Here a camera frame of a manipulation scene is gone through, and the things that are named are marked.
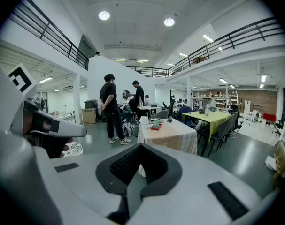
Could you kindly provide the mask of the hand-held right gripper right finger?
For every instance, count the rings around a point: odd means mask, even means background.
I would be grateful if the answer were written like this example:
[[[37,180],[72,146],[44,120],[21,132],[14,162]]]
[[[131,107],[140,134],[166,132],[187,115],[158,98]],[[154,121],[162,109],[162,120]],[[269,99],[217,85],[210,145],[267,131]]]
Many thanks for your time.
[[[254,225],[278,192],[261,199],[245,182],[207,158],[155,145],[182,166],[180,181],[167,194],[144,198],[130,225]],[[208,185],[222,182],[248,212],[233,220]]]

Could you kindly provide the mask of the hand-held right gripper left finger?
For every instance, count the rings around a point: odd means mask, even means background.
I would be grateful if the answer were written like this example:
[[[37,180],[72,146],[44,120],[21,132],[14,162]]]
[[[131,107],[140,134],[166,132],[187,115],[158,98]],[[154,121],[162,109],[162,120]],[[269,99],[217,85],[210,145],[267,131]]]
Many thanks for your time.
[[[106,154],[50,159],[43,148],[0,133],[0,213],[12,225],[140,225],[127,195],[97,180]]]

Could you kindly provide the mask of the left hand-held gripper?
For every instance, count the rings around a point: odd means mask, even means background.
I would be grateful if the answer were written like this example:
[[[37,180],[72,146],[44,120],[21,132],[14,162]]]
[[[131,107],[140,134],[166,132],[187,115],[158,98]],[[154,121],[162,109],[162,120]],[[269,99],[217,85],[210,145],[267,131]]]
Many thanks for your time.
[[[84,137],[87,129],[80,124],[54,117],[40,110],[37,83],[20,63],[7,74],[0,66],[0,132],[52,137]]]

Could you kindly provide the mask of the person's left hand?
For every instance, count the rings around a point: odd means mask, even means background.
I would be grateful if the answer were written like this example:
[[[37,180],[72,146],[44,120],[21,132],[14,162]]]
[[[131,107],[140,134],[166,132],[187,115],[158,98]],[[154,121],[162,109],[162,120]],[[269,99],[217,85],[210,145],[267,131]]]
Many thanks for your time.
[[[61,158],[64,156],[63,151],[69,150],[69,146],[66,144],[72,141],[72,138],[34,135],[32,145],[45,149],[49,158]]]

